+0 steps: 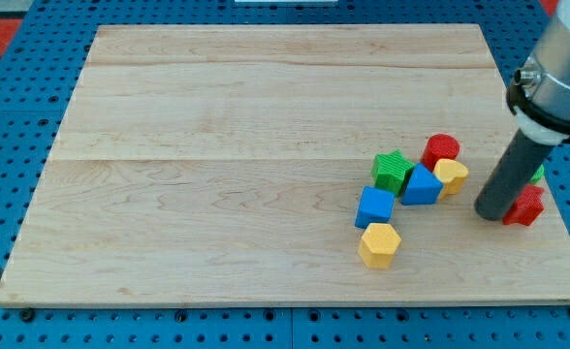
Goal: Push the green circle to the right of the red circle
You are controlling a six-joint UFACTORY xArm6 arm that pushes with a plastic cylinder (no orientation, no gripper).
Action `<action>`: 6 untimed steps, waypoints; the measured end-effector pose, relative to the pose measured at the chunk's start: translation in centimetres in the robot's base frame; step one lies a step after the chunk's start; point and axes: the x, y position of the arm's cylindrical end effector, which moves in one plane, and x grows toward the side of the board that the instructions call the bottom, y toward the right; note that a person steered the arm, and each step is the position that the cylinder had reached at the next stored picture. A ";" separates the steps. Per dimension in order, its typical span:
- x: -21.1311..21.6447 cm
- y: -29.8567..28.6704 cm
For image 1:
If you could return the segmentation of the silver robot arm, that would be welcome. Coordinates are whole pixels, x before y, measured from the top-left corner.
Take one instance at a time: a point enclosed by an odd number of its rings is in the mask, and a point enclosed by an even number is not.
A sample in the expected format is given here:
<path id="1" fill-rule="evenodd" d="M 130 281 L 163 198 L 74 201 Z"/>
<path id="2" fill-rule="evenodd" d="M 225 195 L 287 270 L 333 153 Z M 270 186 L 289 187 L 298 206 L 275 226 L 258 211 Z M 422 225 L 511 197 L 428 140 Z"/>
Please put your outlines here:
<path id="1" fill-rule="evenodd" d="M 529 139 L 570 143 L 570 0 L 557 4 L 535 48 L 516 69 L 506 100 Z"/>

